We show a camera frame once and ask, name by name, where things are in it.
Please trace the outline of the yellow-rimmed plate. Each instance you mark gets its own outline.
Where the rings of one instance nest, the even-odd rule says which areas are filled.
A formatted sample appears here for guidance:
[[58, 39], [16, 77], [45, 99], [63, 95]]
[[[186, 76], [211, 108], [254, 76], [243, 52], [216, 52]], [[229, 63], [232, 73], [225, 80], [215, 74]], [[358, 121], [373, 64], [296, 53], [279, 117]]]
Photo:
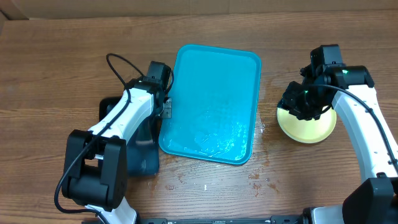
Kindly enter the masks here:
[[328, 109], [319, 119], [298, 120], [287, 110], [277, 108], [277, 121], [288, 137], [305, 144], [315, 144], [325, 140], [334, 130], [336, 125], [336, 112]]

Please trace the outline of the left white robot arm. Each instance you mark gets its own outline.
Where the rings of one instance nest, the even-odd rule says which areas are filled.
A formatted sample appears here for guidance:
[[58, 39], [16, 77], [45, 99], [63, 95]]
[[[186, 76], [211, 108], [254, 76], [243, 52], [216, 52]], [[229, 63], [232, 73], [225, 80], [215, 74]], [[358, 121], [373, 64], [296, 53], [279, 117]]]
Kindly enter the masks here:
[[165, 114], [169, 83], [156, 77], [125, 84], [96, 125], [67, 139], [63, 175], [55, 189], [62, 213], [94, 213], [101, 223], [137, 223], [125, 197], [129, 177], [160, 168], [157, 120]]

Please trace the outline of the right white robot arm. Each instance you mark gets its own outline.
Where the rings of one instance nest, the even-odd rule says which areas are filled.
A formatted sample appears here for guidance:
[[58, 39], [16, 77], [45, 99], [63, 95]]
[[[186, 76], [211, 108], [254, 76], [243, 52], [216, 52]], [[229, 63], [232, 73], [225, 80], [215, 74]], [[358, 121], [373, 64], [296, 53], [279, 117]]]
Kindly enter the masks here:
[[361, 185], [341, 205], [308, 209], [309, 223], [397, 223], [397, 143], [381, 113], [374, 82], [364, 66], [301, 70], [278, 103], [299, 120], [319, 119], [329, 106], [353, 145]]

